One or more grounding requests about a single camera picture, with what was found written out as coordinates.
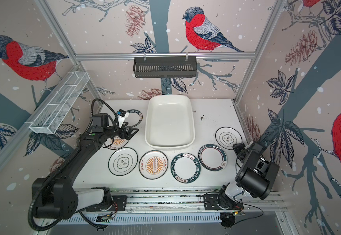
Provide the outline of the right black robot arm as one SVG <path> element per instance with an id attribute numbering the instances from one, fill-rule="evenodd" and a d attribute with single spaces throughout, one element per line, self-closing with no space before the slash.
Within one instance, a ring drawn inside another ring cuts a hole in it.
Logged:
<path id="1" fill-rule="evenodd" d="M 235 176 L 236 186 L 241 188 L 241 195 L 248 193 L 252 198 L 266 199 L 275 183 L 279 165 L 263 157 L 265 147 L 257 142 L 249 145 L 234 144 L 236 162 L 242 165 Z"/>

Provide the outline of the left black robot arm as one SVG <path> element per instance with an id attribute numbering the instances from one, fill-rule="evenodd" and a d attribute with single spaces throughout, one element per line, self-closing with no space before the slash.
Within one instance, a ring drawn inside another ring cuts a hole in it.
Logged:
<path id="1" fill-rule="evenodd" d="M 86 163 L 108 139 L 118 136 L 130 140 L 138 131 L 137 128 L 115 129 L 101 124 L 89 127 L 78 138 L 77 148 L 64 163 L 46 178 L 38 178 L 32 184 L 32 202 L 27 215 L 30 228 L 46 231 L 94 205 L 113 206 L 117 211 L 108 187 L 93 187 L 78 193 L 73 184 Z"/>

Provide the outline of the green rim hao wei plate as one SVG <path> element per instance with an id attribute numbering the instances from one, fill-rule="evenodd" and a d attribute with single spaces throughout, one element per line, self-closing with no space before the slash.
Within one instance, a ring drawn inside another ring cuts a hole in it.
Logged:
<path id="1" fill-rule="evenodd" d="M 194 155 L 180 153 L 172 159 L 170 171 L 176 181 L 183 184 L 190 184 L 199 178 L 201 165 Z"/>

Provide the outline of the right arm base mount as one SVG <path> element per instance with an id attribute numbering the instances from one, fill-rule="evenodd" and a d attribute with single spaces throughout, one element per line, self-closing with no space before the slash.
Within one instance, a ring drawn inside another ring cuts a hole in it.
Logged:
<path id="1" fill-rule="evenodd" d="M 242 202 L 232 200 L 225 194 L 218 194 L 217 192 L 208 192 L 200 197 L 204 209 L 207 211 L 213 210 L 243 210 Z"/>

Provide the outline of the white clover plate thin rim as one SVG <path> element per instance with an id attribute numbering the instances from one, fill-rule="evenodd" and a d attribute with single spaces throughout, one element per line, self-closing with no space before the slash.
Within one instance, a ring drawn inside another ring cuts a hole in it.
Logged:
<path id="1" fill-rule="evenodd" d="M 221 127 L 215 133 L 217 143 L 228 150 L 233 150 L 235 144 L 243 142 L 241 134 L 231 127 Z"/>

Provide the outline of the green red rim plate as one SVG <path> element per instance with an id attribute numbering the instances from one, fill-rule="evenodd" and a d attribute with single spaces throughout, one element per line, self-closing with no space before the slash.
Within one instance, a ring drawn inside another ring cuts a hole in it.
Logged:
<path id="1" fill-rule="evenodd" d="M 217 145 L 203 145 L 198 152 L 201 165 L 209 171 L 220 171 L 227 166 L 227 156 Z"/>

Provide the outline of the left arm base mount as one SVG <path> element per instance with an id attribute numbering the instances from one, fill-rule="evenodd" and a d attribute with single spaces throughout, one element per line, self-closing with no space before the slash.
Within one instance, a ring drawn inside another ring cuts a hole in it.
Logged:
<path id="1" fill-rule="evenodd" d="M 111 196 L 109 202 L 101 202 L 97 205 L 92 205 L 86 209 L 87 212 L 123 212 L 125 211 L 127 196 L 114 195 Z"/>

